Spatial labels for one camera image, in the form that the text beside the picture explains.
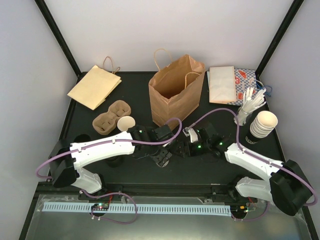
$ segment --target brown paper bag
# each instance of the brown paper bag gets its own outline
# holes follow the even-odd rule
[[[161,48],[169,54],[172,63],[160,69],[156,61],[158,50],[154,52],[154,61],[159,71],[149,81],[149,96],[152,120],[163,126],[173,117],[183,121],[199,106],[205,64],[187,54],[172,61],[170,53]],[[172,121],[168,125],[173,130],[179,123]]]

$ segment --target black frame post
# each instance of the black frame post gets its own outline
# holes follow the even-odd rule
[[[274,51],[276,50],[279,42],[281,41],[282,37],[285,35],[288,27],[290,26],[292,20],[294,19],[296,13],[298,12],[299,8],[301,7],[304,0],[294,0],[291,4],[288,12],[286,13],[278,31],[274,35],[268,49],[266,50],[258,68],[255,71],[255,74],[259,78],[262,74],[263,70],[267,66],[272,54],[274,54]]]
[[[78,67],[78,64],[72,55],[64,37],[62,36],[62,33],[60,32],[58,25],[56,24],[56,21],[54,17],[51,15],[51,12],[49,11],[49,8],[44,0],[34,0],[35,3],[38,5],[38,8],[40,9],[44,19],[46,20],[47,24],[49,25],[53,35],[55,36],[55,39],[59,43],[59,46],[61,47],[65,57],[69,61],[75,75],[79,78],[81,75],[81,70]]]

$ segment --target white wall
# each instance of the white wall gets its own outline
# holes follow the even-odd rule
[[[82,71],[107,55],[122,71],[155,71],[158,48],[207,67],[256,69],[293,0],[46,2]],[[170,62],[158,58],[160,66]]]
[[[19,238],[39,179],[66,116],[76,82],[58,43],[31,0],[0,8],[0,235]]]
[[[287,159],[299,163],[320,194],[320,2],[304,1],[261,80],[273,87],[268,103]],[[311,206],[320,234],[320,203]]]

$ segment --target stack of cups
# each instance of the stack of cups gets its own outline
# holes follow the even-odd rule
[[[261,111],[250,125],[250,131],[245,136],[249,144],[256,144],[265,138],[277,126],[278,118],[270,111]]]

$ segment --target paper bag handle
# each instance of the paper bag handle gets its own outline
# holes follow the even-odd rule
[[[186,89],[187,88],[187,76],[189,75],[189,74],[198,74],[199,76],[200,76],[200,74],[199,73],[197,73],[197,72],[188,72],[186,75],[185,75],[185,77],[184,77],[184,89]]]
[[[114,61],[112,60],[112,58],[110,56],[106,56],[104,61],[103,61],[103,64],[102,64],[102,69],[105,70],[105,61],[107,59],[110,59],[110,62],[111,62],[111,66],[112,66],[112,74],[115,74],[116,72],[118,72],[120,70],[120,67],[118,66],[116,69],[114,68]]]
[[[159,67],[159,65],[158,65],[158,63],[157,63],[157,59],[156,59],[156,53],[157,53],[159,50],[165,51],[165,52],[169,55],[171,62],[173,62],[173,60],[172,60],[171,53],[170,53],[168,50],[166,50],[166,49],[164,49],[164,48],[158,48],[157,50],[155,50],[154,53],[153,53],[153,58],[154,58],[155,65],[156,65],[156,67],[159,69],[159,72],[160,72],[160,67]]]

